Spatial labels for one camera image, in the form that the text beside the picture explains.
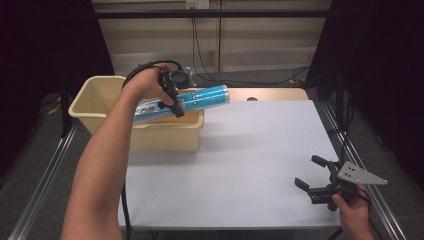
hand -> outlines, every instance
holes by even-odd
[[[171,66],[166,63],[155,64],[156,67],[145,69],[135,75],[131,81],[125,85],[123,91],[131,94],[137,101],[158,97],[166,105],[172,105],[174,101],[162,90],[158,83],[158,75],[164,69],[172,72]]]
[[[358,188],[365,191],[364,185],[358,185]],[[358,194],[366,198],[366,194],[360,189]],[[373,239],[368,224],[368,203],[365,200],[358,198],[353,205],[349,206],[339,194],[334,194],[332,199],[340,209],[340,223],[350,239]]]

gray floor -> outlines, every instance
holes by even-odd
[[[296,79],[301,80],[304,78],[304,73],[306,71],[296,77]],[[211,75],[216,79],[260,82],[260,84],[227,82],[236,87],[296,87],[301,83],[275,83],[292,78],[292,70],[233,72]],[[204,81],[198,77],[195,80],[198,82],[198,87],[208,87],[217,84],[216,82]],[[331,126],[322,110],[323,102],[316,101],[316,89],[308,89],[307,93],[310,99],[315,100],[318,113],[323,119],[325,128],[330,130]],[[46,96],[46,101],[53,97],[54,95]],[[334,104],[334,97],[332,97],[329,103]],[[73,172],[79,155],[90,137],[89,133],[79,122],[75,124],[77,124],[77,131],[75,132],[73,141],[63,158],[44,204],[39,209],[31,230],[27,233],[27,239],[58,239],[60,236]],[[0,189],[0,239],[7,239],[9,237],[25,206],[37,188],[38,182],[42,178],[58,146],[61,131],[60,112],[54,115],[40,114],[31,137],[19,156],[17,156],[14,165],[4,176],[3,187]],[[378,134],[361,115],[359,109],[355,109],[354,119],[349,128],[349,136],[367,169],[389,181],[389,185],[379,187],[379,190],[399,220],[407,239],[422,239],[422,236],[424,236],[424,229],[422,228],[424,226],[424,193],[399,167],[390,149],[378,143]],[[337,142],[337,139],[335,136],[330,136],[330,139],[339,153],[340,144]],[[375,211],[371,213],[371,218],[377,226],[378,231],[383,235],[383,239],[390,239]],[[158,232],[157,239],[209,240],[225,239],[224,237],[234,239],[236,236],[241,236],[245,240],[328,239],[335,230],[335,228],[294,231],[252,230],[226,232],[226,234],[216,231],[162,231]],[[132,239],[147,240],[151,239],[151,235],[149,232],[137,231],[133,233]]]

